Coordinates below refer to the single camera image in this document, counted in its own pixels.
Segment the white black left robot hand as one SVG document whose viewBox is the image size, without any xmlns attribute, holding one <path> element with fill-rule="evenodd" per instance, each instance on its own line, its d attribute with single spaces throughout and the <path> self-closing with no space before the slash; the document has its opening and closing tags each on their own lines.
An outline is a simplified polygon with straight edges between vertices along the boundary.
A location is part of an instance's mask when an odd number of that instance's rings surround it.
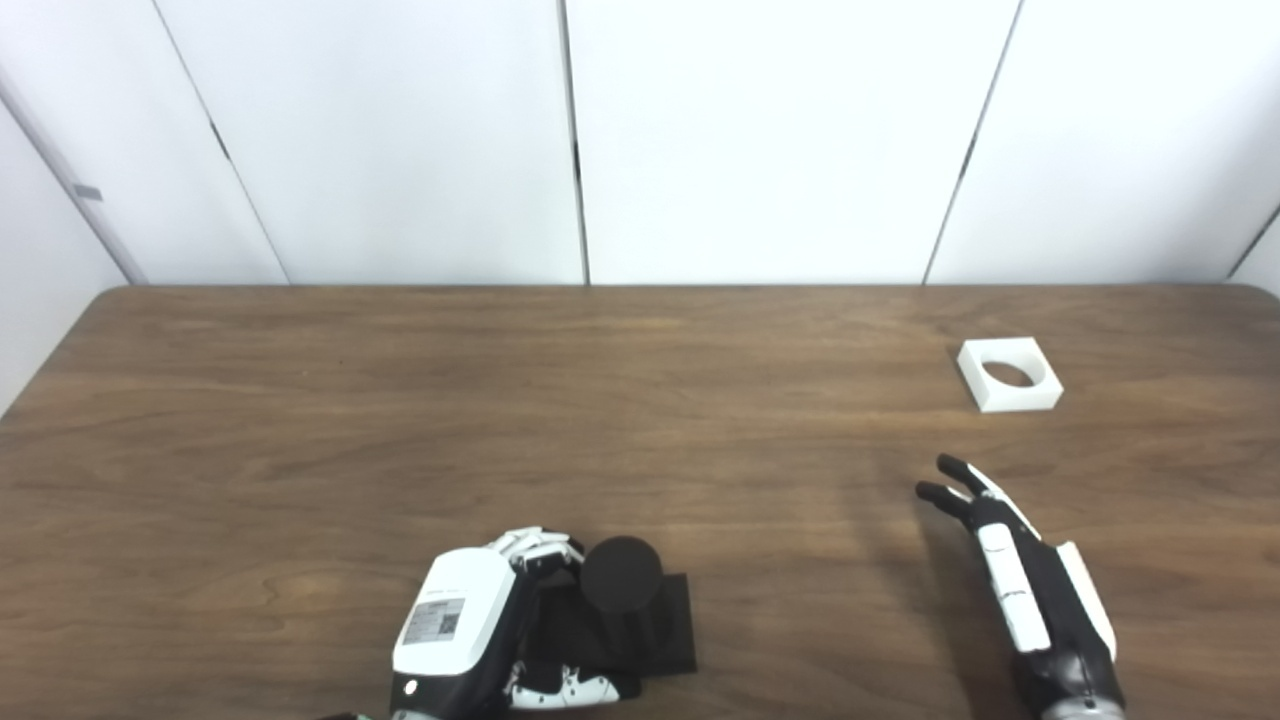
<svg viewBox="0 0 1280 720">
<path fill-rule="evenodd" d="M 522 656 L 543 584 L 580 574 L 582 551 L 570 534 L 525 527 L 436 556 L 393 648 L 390 717 L 498 719 L 636 700 L 634 675 Z"/>
</svg>

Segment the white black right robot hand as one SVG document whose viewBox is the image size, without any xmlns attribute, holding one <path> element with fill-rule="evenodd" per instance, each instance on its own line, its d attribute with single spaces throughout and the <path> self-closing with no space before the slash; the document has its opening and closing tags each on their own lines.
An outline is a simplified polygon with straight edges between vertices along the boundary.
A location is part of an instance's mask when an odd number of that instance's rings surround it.
<svg viewBox="0 0 1280 720">
<path fill-rule="evenodd" d="M 968 461 L 941 454 L 936 466 L 965 491 L 920 480 L 916 497 L 974 539 L 1030 717 L 1125 719 L 1117 637 L 1078 546 L 1046 542 L 1010 496 Z"/>
</svg>

